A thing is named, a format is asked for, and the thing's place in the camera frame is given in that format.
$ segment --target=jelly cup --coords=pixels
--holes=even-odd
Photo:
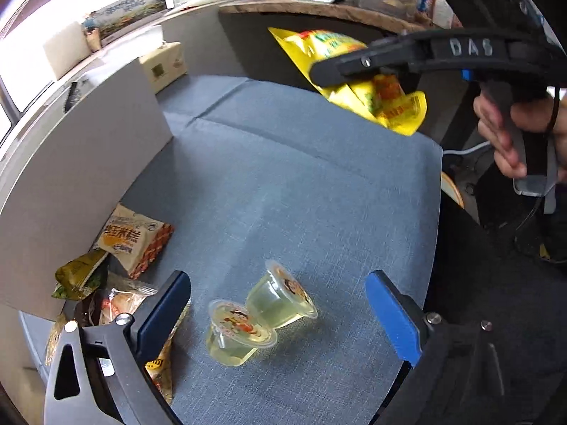
[[[266,261],[267,273],[246,298],[246,308],[271,328],[282,328],[306,316],[315,319],[313,301],[283,265]]]
[[[225,366],[240,366],[257,349],[273,347],[277,342],[276,331],[243,305],[214,300],[209,304],[209,316],[207,351]]]

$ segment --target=screw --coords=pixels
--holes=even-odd
[[[439,324],[441,321],[443,321],[441,315],[435,312],[428,313],[425,316],[425,319],[427,319],[427,322],[430,324]]]
[[[480,322],[480,327],[483,328],[483,331],[486,331],[486,332],[492,331],[492,323],[490,321],[485,320],[485,319],[483,319]]]
[[[125,324],[128,324],[130,322],[130,319],[132,318],[132,316],[129,313],[120,313],[115,319],[114,321],[116,322],[116,324],[118,326],[124,326]]]
[[[65,332],[73,332],[78,327],[79,324],[74,319],[72,319],[65,325]]]

